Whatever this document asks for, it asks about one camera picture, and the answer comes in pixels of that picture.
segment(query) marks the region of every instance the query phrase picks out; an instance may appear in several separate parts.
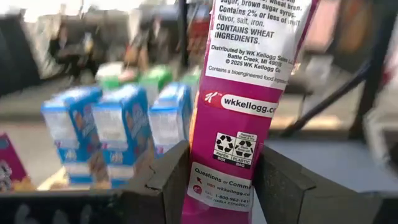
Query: person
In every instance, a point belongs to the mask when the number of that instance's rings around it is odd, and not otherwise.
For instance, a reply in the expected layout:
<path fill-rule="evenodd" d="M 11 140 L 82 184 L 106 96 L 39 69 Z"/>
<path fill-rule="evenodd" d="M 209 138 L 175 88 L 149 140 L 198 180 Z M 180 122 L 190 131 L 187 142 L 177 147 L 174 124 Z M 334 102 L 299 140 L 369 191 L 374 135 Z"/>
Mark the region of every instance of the person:
<path fill-rule="evenodd" d="M 68 29 L 65 24 L 61 24 L 56 38 L 50 40 L 49 53 L 58 64 L 65 68 L 69 67 L 68 73 L 71 75 L 71 85 L 80 83 L 80 73 L 85 68 L 88 68 L 95 78 L 98 66 L 91 59 L 91 52 L 89 52 L 87 58 L 84 58 L 82 55 L 70 52 L 68 47 L 71 45 L 74 44 L 68 38 Z"/>

